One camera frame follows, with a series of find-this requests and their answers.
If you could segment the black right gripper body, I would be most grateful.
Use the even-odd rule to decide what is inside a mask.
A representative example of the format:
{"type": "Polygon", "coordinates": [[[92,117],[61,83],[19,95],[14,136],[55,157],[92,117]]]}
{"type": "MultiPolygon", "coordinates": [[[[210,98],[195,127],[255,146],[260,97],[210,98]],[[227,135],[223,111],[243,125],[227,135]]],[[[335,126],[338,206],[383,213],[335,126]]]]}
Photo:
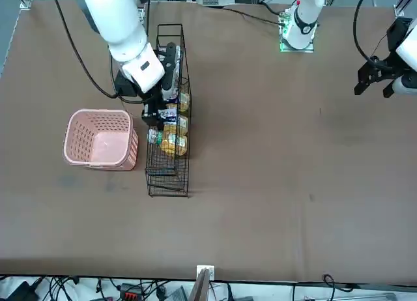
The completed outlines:
{"type": "Polygon", "coordinates": [[[155,86],[144,92],[136,81],[125,78],[121,71],[113,78],[113,88],[122,105],[145,105],[159,102],[162,99],[161,85],[158,82],[155,86]]]}

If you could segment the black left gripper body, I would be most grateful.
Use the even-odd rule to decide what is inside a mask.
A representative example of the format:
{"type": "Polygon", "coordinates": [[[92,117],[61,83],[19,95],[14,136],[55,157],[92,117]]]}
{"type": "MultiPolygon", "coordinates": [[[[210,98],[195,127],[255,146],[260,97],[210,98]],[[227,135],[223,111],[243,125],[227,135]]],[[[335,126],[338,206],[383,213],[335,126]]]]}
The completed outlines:
{"type": "Polygon", "coordinates": [[[375,70],[379,77],[397,78],[407,71],[407,64],[397,53],[389,53],[384,59],[379,59],[376,55],[373,55],[371,60],[375,63],[375,70]]]}

